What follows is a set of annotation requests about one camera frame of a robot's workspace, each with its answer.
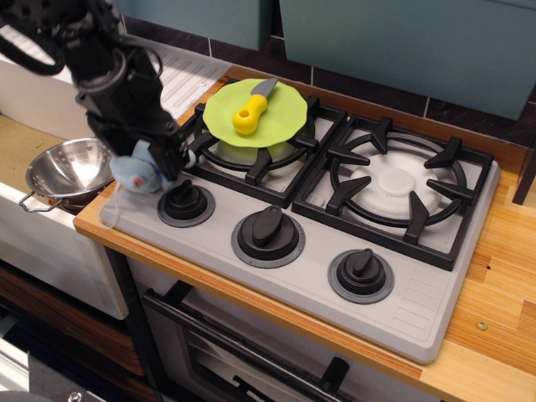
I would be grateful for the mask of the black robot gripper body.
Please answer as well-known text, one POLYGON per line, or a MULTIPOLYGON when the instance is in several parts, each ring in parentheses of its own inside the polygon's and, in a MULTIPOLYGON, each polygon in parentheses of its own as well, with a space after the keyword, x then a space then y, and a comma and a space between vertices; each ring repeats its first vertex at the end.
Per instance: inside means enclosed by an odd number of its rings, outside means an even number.
POLYGON ((90 128, 98 136, 104 125, 130 127, 138 141, 180 136, 178 124, 161 103, 161 72, 154 63, 157 54, 143 47, 127 46, 111 51, 111 67, 100 72, 93 66, 91 76, 78 79, 78 102, 87 108, 90 128))

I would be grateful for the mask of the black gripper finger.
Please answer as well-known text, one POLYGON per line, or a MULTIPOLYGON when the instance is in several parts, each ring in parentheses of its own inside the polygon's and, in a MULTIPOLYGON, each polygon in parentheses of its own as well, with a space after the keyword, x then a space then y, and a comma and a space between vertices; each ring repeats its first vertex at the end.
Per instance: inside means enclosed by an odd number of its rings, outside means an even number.
POLYGON ((118 157, 131 156, 138 141, 137 134, 123 126, 99 126, 98 137, 118 157))
POLYGON ((191 167, 191 152, 180 136, 158 137, 149 152, 163 176, 174 181, 185 168, 191 167))

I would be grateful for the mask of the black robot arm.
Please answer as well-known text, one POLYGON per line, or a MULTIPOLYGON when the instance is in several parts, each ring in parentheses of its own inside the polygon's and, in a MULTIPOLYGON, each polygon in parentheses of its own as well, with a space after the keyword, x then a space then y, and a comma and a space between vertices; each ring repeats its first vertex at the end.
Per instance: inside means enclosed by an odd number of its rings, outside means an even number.
POLYGON ((86 109, 87 123, 117 156, 138 141, 168 180, 196 163, 178 123, 162 108, 163 63, 152 49, 120 31, 109 1, 3 1, 1 22, 37 44, 43 62, 6 38, 1 53, 36 75, 68 69, 86 109))

